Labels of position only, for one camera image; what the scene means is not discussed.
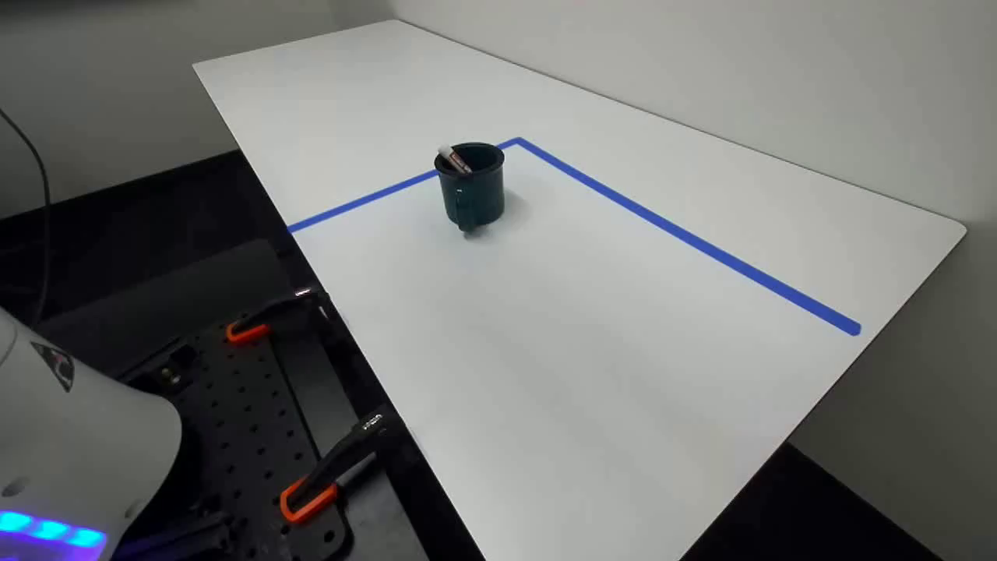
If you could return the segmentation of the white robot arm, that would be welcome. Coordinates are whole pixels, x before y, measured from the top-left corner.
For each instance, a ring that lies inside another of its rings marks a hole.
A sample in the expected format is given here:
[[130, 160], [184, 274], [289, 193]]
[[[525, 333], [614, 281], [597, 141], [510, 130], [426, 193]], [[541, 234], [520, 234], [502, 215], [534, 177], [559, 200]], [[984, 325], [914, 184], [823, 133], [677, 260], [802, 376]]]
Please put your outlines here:
[[170, 399], [0, 312], [0, 561], [110, 561], [180, 440]]

